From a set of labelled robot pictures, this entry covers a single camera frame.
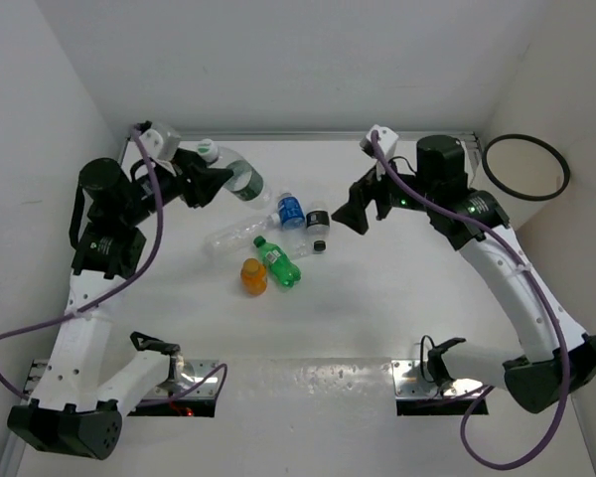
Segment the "large green-label clear bottle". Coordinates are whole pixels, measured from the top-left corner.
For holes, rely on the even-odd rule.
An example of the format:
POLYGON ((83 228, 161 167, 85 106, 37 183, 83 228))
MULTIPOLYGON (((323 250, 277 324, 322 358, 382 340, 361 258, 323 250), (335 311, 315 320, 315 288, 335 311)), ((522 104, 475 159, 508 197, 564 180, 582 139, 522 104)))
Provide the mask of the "large green-label clear bottle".
POLYGON ((209 138, 197 144, 196 152, 209 166, 232 172, 223 187, 246 206, 259 211, 269 206, 271 190, 268 182, 239 152, 209 138))

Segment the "blue-label plastic bottle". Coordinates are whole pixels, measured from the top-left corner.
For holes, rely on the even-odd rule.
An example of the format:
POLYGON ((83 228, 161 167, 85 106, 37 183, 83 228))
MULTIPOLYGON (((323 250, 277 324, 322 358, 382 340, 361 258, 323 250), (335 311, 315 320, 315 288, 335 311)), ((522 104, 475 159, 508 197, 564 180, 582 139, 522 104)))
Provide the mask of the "blue-label plastic bottle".
POLYGON ((277 213, 281 228, 285 231, 305 226, 305 215, 297 197, 288 189, 282 189, 277 198, 277 213))

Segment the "clear plastic bottle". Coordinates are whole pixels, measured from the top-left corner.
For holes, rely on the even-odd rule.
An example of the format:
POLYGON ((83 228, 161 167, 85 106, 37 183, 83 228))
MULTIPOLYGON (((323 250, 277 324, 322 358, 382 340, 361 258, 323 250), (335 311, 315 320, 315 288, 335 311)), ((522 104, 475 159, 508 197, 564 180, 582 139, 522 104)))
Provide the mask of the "clear plastic bottle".
POLYGON ((266 231, 278 228, 278 213, 250 216, 205 237, 203 251, 209 257, 231 254, 252 245, 266 231))

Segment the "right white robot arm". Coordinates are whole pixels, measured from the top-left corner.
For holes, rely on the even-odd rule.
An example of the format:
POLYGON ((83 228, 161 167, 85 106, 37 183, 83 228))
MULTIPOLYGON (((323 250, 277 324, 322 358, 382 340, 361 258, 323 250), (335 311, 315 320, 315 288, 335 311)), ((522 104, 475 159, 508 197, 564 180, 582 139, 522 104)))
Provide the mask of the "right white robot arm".
POLYGON ((466 151, 449 135, 416 143, 416 171, 394 164, 397 135, 374 127, 361 148, 376 163, 349 189, 334 221, 363 235, 366 208, 383 220, 393 208, 424 212, 433 229, 478 272, 510 319, 522 353, 497 352, 452 338, 433 346, 423 370, 445 387, 468 378, 504 389, 524 410, 539 413, 596 375, 596 335, 562 311, 522 254, 516 233, 494 196, 469 186, 466 151))

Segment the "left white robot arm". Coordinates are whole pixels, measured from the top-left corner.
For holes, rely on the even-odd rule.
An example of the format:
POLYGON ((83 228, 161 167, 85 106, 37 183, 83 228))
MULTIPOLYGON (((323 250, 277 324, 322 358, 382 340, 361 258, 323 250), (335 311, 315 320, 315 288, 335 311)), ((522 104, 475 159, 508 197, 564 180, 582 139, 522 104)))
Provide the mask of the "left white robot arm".
POLYGON ((46 368, 24 404, 11 408, 8 427, 42 452, 97 460, 115 449, 124 418, 135 410, 212 398, 215 370, 197 371, 176 343, 133 332, 135 354, 106 382, 99 379, 121 291, 147 271, 141 257, 150 216, 164 225, 163 208, 180 198, 208 205, 232 173, 212 168, 196 153, 177 150, 159 164, 145 156, 146 175, 128 176, 111 158, 87 163, 78 174, 72 226, 70 294, 46 368))

